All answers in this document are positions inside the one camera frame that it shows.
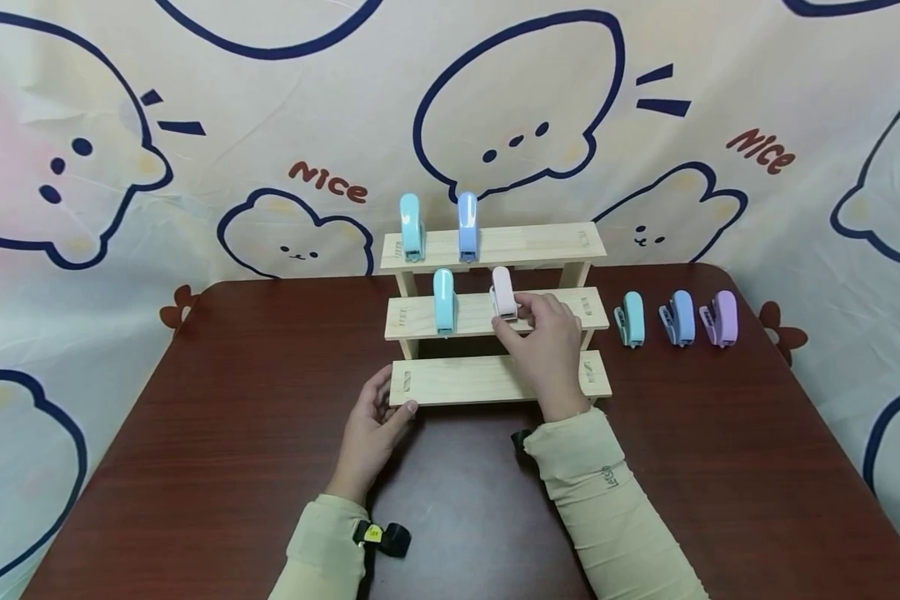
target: brown table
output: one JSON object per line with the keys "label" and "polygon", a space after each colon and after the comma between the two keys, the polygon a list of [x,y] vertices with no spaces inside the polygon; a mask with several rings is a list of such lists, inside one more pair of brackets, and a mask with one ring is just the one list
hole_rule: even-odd
{"label": "brown table", "polygon": [[[557,278],[514,276],[521,289]],[[608,310],[628,290],[644,296],[644,347],[623,347],[615,329],[594,338],[614,391],[603,406],[711,595],[900,599],[900,539],[752,312],[741,306],[734,348],[711,347],[702,331],[688,348],[666,341],[657,305],[678,288],[697,304],[736,291],[729,276],[606,267],[588,284]],[[488,285],[486,272],[457,278],[461,293]],[[391,277],[207,290],[26,598],[266,598],[357,391],[400,358],[383,339],[395,295]],[[502,351],[486,338],[421,350]],[[532,403],[420,412],[373,509],[412,531],[410,554],[377,557],[367,598],[591,597],[536,473],[514,459],[509,434],[538,419]]]}

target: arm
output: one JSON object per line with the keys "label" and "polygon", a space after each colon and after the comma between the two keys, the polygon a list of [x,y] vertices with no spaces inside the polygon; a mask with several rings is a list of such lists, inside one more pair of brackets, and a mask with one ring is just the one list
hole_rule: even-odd
{"label": "arm", "polygon": [[524,447],[537,459],[597,598],[708,597],[627,468],[602,411],[545,423]]}
{"label": "arm", "polygon": [[362,506],[322,493],[300,514],[287,564],[269,600],[353,600],[363,579],[363,548],[353,541]]}
{"label": "arm", "polygon": [[580,318],[553,295],[516,294],[533,331],[493,329],[537,394],[544,423],[524,442],[597,598],[697,600],[703,585],[627,468],[606,416],[578,381]]}
{"label": "arm", "polygon": [[353,600],[363,579],[363,548],[353,541],[368,520],[363,505],[380,469],[417,411],[387,406],[391,366],[373,375],[350,412],[337,469],[326,492],[308,504],[287,548],[287,564],[269,600]]}

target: beige sleeve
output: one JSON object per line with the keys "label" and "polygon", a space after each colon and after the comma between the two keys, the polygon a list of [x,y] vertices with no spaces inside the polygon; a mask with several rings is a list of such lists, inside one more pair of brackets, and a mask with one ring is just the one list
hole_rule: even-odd
{"label": "beige sleeve", "polygon": [[287,566],[269,600],[354,600],[363,579],[363,548],[353,541],[362,506],[320,494],[300,514],[287,546]]}
{"label": "beige sleeve", "polygon": [[524,447],[537,459],[597,598],[708,598],[602,411],[545,423]]}

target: cartoon printed backdrop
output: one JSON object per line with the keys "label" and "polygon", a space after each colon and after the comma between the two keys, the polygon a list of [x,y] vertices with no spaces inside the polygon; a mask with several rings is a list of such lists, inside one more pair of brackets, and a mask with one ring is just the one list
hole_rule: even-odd
{"label": "cartoon printed backdrop", "polygon": [[[8,3],[0,2],[0,11]],[[362,276],[396,202],[732,272],[900,532],[900,0],[0,12],[0,598],[198,293]]]}

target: hand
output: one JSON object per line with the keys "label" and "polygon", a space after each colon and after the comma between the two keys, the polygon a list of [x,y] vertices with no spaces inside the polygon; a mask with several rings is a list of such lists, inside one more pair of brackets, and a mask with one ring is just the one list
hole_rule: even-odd
{"label": "hand", "polygon": [[493,332],[511,353],[516,368],[537,394],[547,423],[562,421],[590,410],[580,389],[580,317],[552,294],[513,295],[520,304],[519,317],[531,322],[525,338],[500,317],[493,318]]}
{"label": "hand", "polygon": [[324,493],[362,506],[374,480],[410,426],[417,412],[416,402],[411,400],[400,408],[389,408],[387,404],[392,370],[393,365],[387,365],[363,384],[343,430],[337,469]]}

